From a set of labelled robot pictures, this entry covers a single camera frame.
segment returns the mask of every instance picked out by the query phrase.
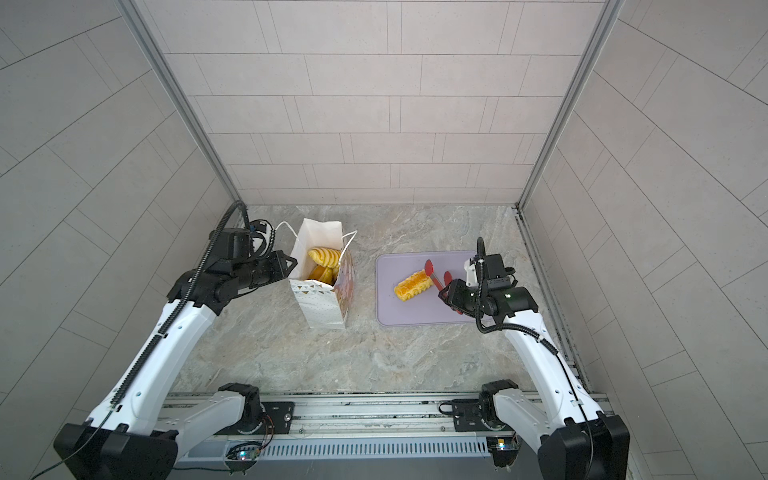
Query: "gray marble surface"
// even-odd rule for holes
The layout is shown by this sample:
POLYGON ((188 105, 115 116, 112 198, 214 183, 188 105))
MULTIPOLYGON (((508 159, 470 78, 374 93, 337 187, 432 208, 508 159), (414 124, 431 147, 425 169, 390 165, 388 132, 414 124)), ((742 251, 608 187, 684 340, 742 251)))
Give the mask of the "gray marble surface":
MULTIPOLYGON (((482 335, 474 323, 384 327, 376 321, 375 262, 383 253, 474 250, 501 253, 541 306, 541 289, 509 207, 496 206, 258 206, 251 219, 273 225, 304 217, 340 220, 353 242, 356 285, 346 330, 310 329, 287 281, 234 300, 187 359, 174 391, 211 391, 227 382, 263 392, 475 391, 509 378, 534 386, 503 333, 482 335)), ((277 250, 293 248, 278 230, 277 250)))

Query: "white string handle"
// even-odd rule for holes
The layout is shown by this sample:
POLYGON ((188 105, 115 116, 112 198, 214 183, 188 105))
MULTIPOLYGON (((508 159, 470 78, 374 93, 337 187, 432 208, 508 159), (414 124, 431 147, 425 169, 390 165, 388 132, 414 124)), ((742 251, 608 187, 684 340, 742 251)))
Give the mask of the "white string handle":
POLYGON ((349 244, 352 243, 352 240, 355 240, 355 235, 357 235, 357 230, 353 232, 345 233, 341 237, 344 238, 344 237, 348 237, 349 235, 352 235, 352 238, 349 239, 349 242, 346 243, 346 245, 344 246, 344 249, 341 251, 341 255, 339 255, 339 262, 341 261, 341 258, 344 257, 344 252, 346 252, 346 248, 349 247, 349 244))
MULTIPOLYGON (((296 233, 293 227, 290 226, 290 223, 286 222, 285 220, 277 224, 277 227, 275 227, 275 232, 277 232, 277 229, 282 227, 283 225, 288 227, 291 233, 293 233, 293 236, 296 237, 296 241, 301 243, 301 240, 299 240, 299 235, 296 233)), ((339 261, 341 261, 341 257, 344 257, 344 252, 346 252, 346 249, 347 247, 349 247, 349 244, 352 243, 352 240, 355 240, 355 235, 357 235, 357 230, 353 232, 345 233, 341 237, 344 238, 344 237, 348 237, 349 235, 352 235, 352 238, 349 239, 349 242, 347 242, 344 248, 341 250, 341 254, 339 255, 339 261)))

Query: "paper bag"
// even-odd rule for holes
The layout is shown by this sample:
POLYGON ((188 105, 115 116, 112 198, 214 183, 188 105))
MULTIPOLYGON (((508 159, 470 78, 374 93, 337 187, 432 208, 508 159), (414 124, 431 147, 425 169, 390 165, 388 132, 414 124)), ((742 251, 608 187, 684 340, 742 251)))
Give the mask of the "paper bag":
POLYGON ((290 254, 298 263, 288 280, 310 328, 346 328, 346 314, 355 285, 352 255, 347 247, 355 233, 344 235, 341 222, 318 222, 305 218, 301 224, 290 254), (351 237, 345 245, 344 237, 347 236, 351 237), (328 247, 342 252, 339 278, 333 286, 318 280, 305 280, 316 266, 306 253, 315 247, 328 247))

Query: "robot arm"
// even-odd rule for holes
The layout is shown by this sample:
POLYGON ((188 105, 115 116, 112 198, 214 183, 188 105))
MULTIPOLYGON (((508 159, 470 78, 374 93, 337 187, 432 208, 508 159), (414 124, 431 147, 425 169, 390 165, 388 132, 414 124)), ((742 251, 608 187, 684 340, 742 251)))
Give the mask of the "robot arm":
POLYGON ((198 339, 234 298, 288 277, 296 260, 272 251, 274 231, 248 220, 236 202, 210 234, 200 265, 183 274, 125 374, 88 416, 67 424, 54 448, 78 480, 166 478, 192 447, 229 425, 249 431, 262 420, 256 387, 228 384, 182 419, 157 425, 163 402, 198 339), (225 228, 240 208, 246 228, 225 228), (254 248, 254 239, 261 240, 254 248))
POLYGON ((453 280, 440 292, 441 300, 475 317, 481 333, 505 333, 544 407, 538 408, 508 380, 491 382, 480 393, 483 421, 491 427, 512 427, 538 452, 547 480, 623 479, 629 455, 626 425, 617 415, 606 416, 566 368, 538 305, 527 289, 515 286, 515 269, 506 268, 501 255, 485 255, 482 238, 478 238, 477 256, 467 261, 465 269, 467 280, 453 280), (494 325, 483 325, 484 315, 491 316, 494 325))

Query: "tiled wall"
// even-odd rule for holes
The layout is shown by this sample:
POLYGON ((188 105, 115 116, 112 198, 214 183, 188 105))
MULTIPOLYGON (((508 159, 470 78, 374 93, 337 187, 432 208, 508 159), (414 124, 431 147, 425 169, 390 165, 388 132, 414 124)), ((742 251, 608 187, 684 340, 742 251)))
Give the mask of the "tiled wall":
POLYGON ((768 473, 766 31, 765 2, 627 0, 525 208, 645 478, 768 473))
POLYGON ((2 2, 0 476, 59 460, 228 203, 111 0, 2 2))
POLYGON ((251 204, 516 202, 602 7, 137 4, 251 204))

